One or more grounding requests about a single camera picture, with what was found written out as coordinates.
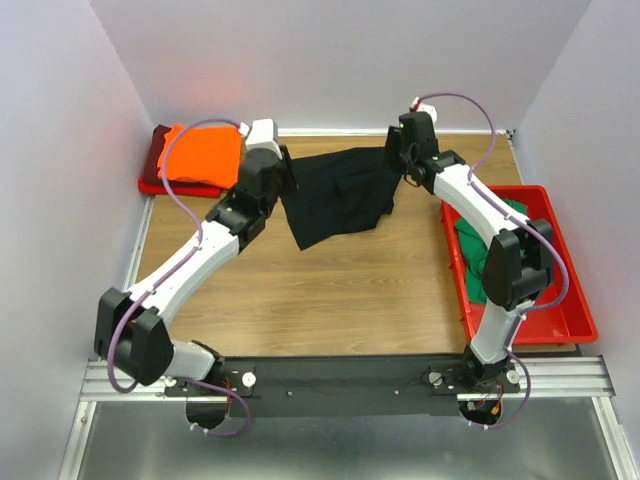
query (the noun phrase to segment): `white wall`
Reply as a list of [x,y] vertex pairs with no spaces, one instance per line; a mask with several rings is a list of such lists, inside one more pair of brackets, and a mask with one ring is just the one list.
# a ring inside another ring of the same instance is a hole
[[150,120],[86,0],[0,16],[0,476],[57,478]]
[[[522,120],[589,0],[91,0],[151,117],[386,128],[456,90]],[[449,100],[439,128],[486,129]]]
[[595,346],[640,460],[640,2],[594,0],[517,130],[548,189],[600,331]]

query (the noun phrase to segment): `cable connector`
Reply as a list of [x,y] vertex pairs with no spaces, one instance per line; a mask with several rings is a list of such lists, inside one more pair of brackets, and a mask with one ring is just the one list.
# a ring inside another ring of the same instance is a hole
[[251,131],[251,127],[244,122],[240,122],[240,128],[238,128],[238,133],[243,136],[243,138],[247,138],[249,132]]
[[435,125],[436,121],[438,120],[438,112],[436,111],[436,107],[434,107],[433,105],[427,105],[426,103],[420,103],[420,105],[418,105],[419,101],[420,97],[414,98],[413,102],[411,102],[411,105],[409,105],[409,110],[411,110],[412,112],[415,111],[428,113],[431,117],[431,121]]

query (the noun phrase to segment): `black joint housing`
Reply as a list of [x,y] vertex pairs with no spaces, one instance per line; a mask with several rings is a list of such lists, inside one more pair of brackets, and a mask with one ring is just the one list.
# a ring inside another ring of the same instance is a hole
[[495,380],[501,373],[509,369],[509,357],[496,363],[483,364],[467,345],[462,354],[462,383],[473,389],[483,383]]
[[453,150],[447,150],[432,158],[418,160],[416,165],[420,176],[414,178],[412,175],[412,178],[433,195],[436,175],[444,172],[445,168],[456,164],[464,165],[465,161]]
[[249,150],[238,170],[238,181],[206,215],[237,235],[240,251],[264,230],[278,197],[295,191],[297,183],[287,147],[281,145],[282,160],[266,148]]
[[[544,219],[529,222],[552,243],[551,224]],[[536,300],[553,282],[553,257],[534,236],[519,227],[493,237],[482,272],[487,298],[505,310],[525,300]]]
[[394,171],[410,176],[433,195],[436,175],[465,161],[454,151],[440,153],[431,115],[409,112],[399,118],[400,127],[389,127],[384,146],[385,162]]
[[[128,293],[107,290],[98,302],[94,351],[106,359],[111,337],[120,319],[133,304]],[[160,378],[173,360],[173,344],[157,310],[142,307],[122,331],[115,352],[115,366],[142,385]]]

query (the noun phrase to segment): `screw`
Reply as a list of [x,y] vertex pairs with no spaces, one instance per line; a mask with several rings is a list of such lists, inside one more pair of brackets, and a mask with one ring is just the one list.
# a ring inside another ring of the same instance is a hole
[[520,383],[520,374],[515,370],[509,370],[507,372],[507,380],[509,381],[509,383],[517,385],[518,383]]
[[242,384],[247,388],[251,388],[256,384],[256,376],[253,372],[247,372],[242,376]]
[[435,387],[439,387],[442,384],[442,375],[438,372],[431,372],[429,374],[429,383]]

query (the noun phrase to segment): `black cloth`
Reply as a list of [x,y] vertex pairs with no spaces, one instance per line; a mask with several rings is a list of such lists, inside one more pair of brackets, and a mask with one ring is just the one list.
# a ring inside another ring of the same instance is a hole
[[299,188],[282,203],[300,250],[332,235],[371,230],[393,210],[401,175],[386,167],[382,147],[299,158],[292,165]]

